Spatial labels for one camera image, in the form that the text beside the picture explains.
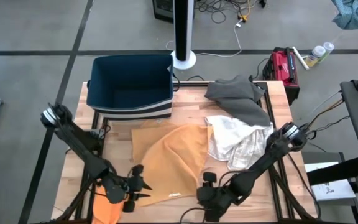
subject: orange towel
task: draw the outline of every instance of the orange towel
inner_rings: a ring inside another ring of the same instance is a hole
[[[143,157],[144,180],[153,188],[142,191],[150,197],[140,198],[137,206],[195,195],[211,134],[212,127],[194,124],[133,129],[134,160]]]
[[[97,187],[96,192],[105,195],[104,187]],[[102,195],[95,194],[93,202],[92,224],[115,224],[118,222],[124,202],[111,204]]]

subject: gray cloth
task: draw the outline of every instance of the gray cloth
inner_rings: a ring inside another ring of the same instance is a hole
[[[249,126],[270,126],[268,114],[256,103],[265,90],[256,87],[247,77],[216,80],[208,85],[205,97],[216,102],[224,111]]]

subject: white cloth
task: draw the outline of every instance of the white cloth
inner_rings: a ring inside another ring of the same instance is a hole
[[[206,122],[214,129],[208,154],[219,161],[228,161],[229,170],[248,169],[263,154],[266,140],[273,133],[269,127],[249,126],[237,118],[209,116]]]

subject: white paper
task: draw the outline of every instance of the white paper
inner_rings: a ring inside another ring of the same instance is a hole
[[[306,172],[310,172],[316,169],[321,169],[338,164],[338,162],[321,162],[316,164],[305,164]],[[338,180],[325,184],[318,184],[311,186],[314,196],[317,201],[325,200],[338,200],[344,198],[354,198],[354,194],[351,185],[347,180]]]

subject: red device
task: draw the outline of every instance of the red device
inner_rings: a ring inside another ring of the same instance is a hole
[[[292,48],[274,48],[262,75],[264,80],[281,80],[284,83],[285,93],[290,105],[298,98],[300,88]]]

